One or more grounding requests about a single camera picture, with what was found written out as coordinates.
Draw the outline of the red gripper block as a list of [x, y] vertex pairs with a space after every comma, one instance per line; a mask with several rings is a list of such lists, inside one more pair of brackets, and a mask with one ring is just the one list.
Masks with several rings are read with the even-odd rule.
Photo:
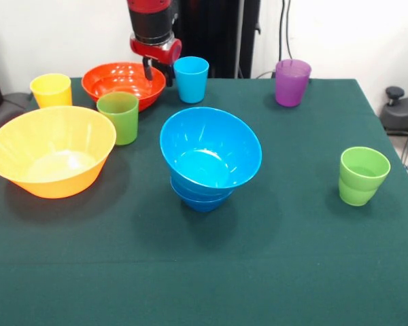
[[173, 85], [174, 72], [172, 64], [180, 57], [182, 42], [173, 35], [162, 44], [150, 45], [137, 40], [134, 34], [130, 37], [130, 47], [132, 51], [143, 57], [143, 69], [148, 81], [153, 80], [152, 59], [157, 60], [165, 66], [165, 78], [167, 87]]

